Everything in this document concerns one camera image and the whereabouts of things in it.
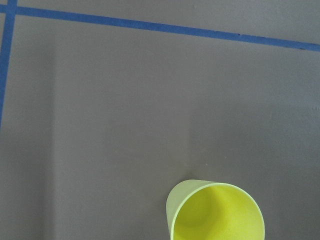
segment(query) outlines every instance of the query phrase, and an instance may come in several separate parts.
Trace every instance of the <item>vertical blue line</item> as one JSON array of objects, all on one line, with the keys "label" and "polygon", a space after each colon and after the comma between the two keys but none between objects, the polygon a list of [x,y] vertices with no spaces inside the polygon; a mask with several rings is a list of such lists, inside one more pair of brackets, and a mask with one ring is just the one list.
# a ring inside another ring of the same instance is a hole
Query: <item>vertical blue line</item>
[{"label": "vertical blue line", "polygon": [[5,90],[8,76],[9,59],[11,51],[12,37],[17,11],[18,0],[8,0],[5,11],[1,50],[0,50],[0,127],[4,108]]}]

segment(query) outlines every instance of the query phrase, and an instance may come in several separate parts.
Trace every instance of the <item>cup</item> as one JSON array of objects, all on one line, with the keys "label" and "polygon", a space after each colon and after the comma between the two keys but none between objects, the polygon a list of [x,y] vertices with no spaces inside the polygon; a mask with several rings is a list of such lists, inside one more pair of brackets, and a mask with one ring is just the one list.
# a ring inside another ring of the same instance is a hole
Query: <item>cup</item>
[{"label": "cup", "polygon": [[255,200],[241,188],[204,180],[176,185],[166,200],[170,240],[264,240]]}]

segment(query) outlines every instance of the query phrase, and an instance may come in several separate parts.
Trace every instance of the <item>blue tape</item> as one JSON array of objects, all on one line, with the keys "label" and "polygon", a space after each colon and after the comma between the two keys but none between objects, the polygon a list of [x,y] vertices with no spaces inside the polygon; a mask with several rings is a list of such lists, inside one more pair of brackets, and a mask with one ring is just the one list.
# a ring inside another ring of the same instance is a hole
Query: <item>blue tape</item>
[{"label": "blue tape", "polygon": [[177,25],[169,25],[169,24],[162,24],[162,23],[136,21],[136,20],[128,20],[128,19],[122,19],[122,18],[96,16],[96,15],[88,15],[88,14],[73,13],[73,12],[55,11],[55,10],[47,10],[47,9],[39,9],[39,8],[31,8],[31,7],[21,7],[21,6],[17,8],[17,14],[23,15],[23,16],[30,16],[30,17],[67,20],[67,21],[100,24],[100,25],[132,28],[132,29],[142,29],[142,30],[150,30],[150,31],[157,31],[157,32],[183,34],[183,35],[191,35],[191,36],[198,36],[198,37],[205,37],[205,38],[223,39],[223,40],[231,40],[231,41],[238,41],[238,42],[245,42],[245,43],[263,44],[263,45],[271,45],[271,46],[277,46],[277,47],[320,52],[320,45],[314,44],[314,43],[283,40],[283,39],[263,37],[263,36],[245,35],[245,34],[224,32],[224,31],[214,31],[214,30],[193,28],[193,27],[186,27],[186,26],[177,26]]},{"label": "blue tape", "polygon": [[8,0],[4,20],[2,43],[0,51],[0,126],[2,121],[2,112],[4,108],[5,90],[9,68],[10,50],[12,36],[14,33],[15,17],[17,10],[17,0]]},{"label": "blue tape", "polygon": [[7,5],[0,4],[0,13],[5,13],[7,9]]}]

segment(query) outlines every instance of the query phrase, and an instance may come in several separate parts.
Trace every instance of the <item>plastic cup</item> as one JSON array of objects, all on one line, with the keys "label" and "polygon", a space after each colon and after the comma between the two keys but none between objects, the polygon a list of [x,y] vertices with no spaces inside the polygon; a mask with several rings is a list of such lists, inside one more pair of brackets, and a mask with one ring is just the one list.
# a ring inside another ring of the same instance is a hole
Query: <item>plastic cup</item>
[{"label": "plastic cup", "polygon": [[241,188],[204,180],[176,185],[166,200],[170,240],[264,240],[255,200]]}]

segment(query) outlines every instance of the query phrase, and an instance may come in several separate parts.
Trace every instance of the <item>yellow object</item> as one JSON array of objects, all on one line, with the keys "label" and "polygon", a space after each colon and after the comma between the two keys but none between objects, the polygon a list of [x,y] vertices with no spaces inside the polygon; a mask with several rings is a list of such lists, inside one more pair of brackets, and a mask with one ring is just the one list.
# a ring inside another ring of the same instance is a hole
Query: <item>yellow object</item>
[{"label": "yellow object", "polygon": [[254,199],[237,186],[204,180],[176,185],[166,200],[170,240],[264,240]]}]

